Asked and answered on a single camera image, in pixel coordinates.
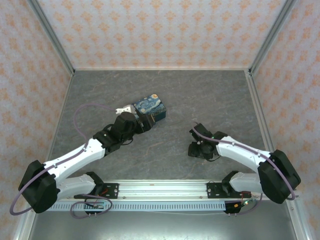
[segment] wall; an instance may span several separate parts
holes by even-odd
[[[249,68],[285,0],[39,0],[72,65]]]
[[[28,164],[45,160],[69,79],[27,1],[0,4],[1,239],[15,233],[11,201]]]
[[[308,221],[320,237],[320,1],[298,0],[254,76],[278,149],[302,183]]]

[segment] patterned wallpaper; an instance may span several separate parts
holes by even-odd
[[[16,231],[11,201],[28,164],[45,160],[69,79],[27,1],[0,4],[0,239]]]
[[[254,77],[273,142],[301,176],[320,237],[320,1],[298,0]]]
[[[248,68],[285,0],[39,0],[81,68]]]

